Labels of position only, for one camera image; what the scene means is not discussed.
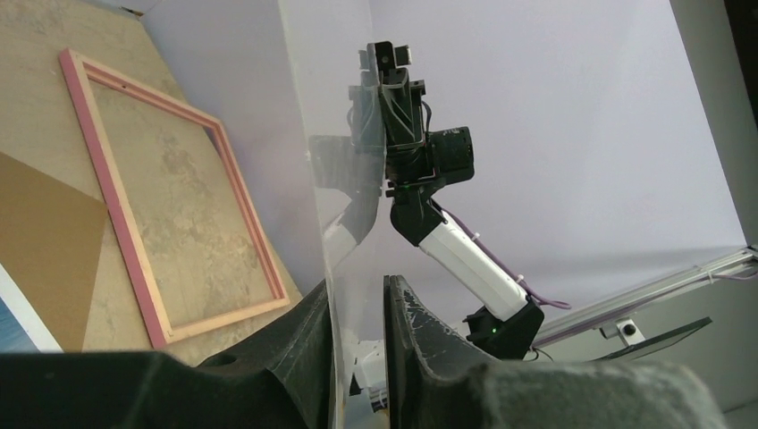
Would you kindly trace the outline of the blue mountain photo print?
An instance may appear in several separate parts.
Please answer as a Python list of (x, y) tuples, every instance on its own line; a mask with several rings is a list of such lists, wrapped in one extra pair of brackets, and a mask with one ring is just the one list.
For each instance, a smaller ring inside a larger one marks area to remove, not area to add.
[(1, 352), (63, 352), (58, 341), (3, 266), (1, 266)]

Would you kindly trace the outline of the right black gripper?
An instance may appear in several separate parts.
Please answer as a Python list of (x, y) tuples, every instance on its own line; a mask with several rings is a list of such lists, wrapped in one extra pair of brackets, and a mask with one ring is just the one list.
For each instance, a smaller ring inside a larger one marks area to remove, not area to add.
[(408, 66), (394, 66), (391, 41), (366, 45), (370, 87), (380, 89), (379, 101), (388, 155), (410, 153), (425, 143), (422, 96), (423, 80), (410, 80)]

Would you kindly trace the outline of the pink wooden photo frame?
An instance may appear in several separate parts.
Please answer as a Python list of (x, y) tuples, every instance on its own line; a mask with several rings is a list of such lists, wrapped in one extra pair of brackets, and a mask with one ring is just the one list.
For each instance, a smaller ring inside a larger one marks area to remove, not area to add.
[[(61, 51), (58, 58), (152, 346), (162, 348), (288, 306), (291, 299), (274, 263), (271, 247), (267, 243), (222, 121), (70, 48)], [(271, 299), (196, 322), (180, 326), (171, 324), (117, 169), (90, 86), (92, 82), (196, 123), (209, 132), (257, 252), (259, 265), (272, 293)]]

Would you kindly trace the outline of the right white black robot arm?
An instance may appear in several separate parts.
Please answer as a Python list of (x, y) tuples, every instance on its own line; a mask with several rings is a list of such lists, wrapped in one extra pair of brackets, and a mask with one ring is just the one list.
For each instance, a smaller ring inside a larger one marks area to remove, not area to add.
[(522, 359), (543, 310), (476, 234), (434, 200), (437, 191), (474, 177), (473, 140), (466, 126), (431, 130), (425, 83), (410, 78), (410, 64), (408, 46), (381, 41), (366, 47), (366, 66), (377, 78), (392, 227), (482, 302), (464, 319), (467, 340), (495, 358)]

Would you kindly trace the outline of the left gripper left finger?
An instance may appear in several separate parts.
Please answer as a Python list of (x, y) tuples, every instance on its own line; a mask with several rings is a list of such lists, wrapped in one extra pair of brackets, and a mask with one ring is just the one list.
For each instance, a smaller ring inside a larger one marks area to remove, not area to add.
[(1, 357), (4, 428), (326, 428), (333, 335), (324, 283), (196, 366), (159, 351)]

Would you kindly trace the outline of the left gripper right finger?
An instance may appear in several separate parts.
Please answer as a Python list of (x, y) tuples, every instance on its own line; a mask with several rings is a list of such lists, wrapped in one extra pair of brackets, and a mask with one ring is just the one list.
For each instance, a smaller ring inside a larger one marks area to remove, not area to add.
[(393, 428), (724, 428), (707, 386), (665, 362), (500, 361), (383, 279)]

